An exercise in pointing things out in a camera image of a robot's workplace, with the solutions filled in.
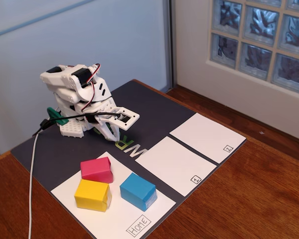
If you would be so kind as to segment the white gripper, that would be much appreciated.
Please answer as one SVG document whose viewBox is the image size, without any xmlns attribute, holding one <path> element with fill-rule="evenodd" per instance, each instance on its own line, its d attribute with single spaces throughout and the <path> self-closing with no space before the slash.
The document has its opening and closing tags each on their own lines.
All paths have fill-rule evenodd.
<svg viewBox="0 0 299 239">
<path fill-rule="evenodd" d="M 76 112 L 78 114 L 87 113 L 117 113 L 118 108 L 112 97 L 99 102 L 92 102 L 89 106 L 82 110 L 87 102 L 80 101 L 76 104 Z M 119 127 L 109 122 L 109 119 L 115 119 L 112 115 L 101 115 L 91 117 L 78 117 L 76 119 L 76 126 L 82 129 L 92 129 L 93 127 L 108 141 L 117 142 L 120 140 Z"/>
</svg>

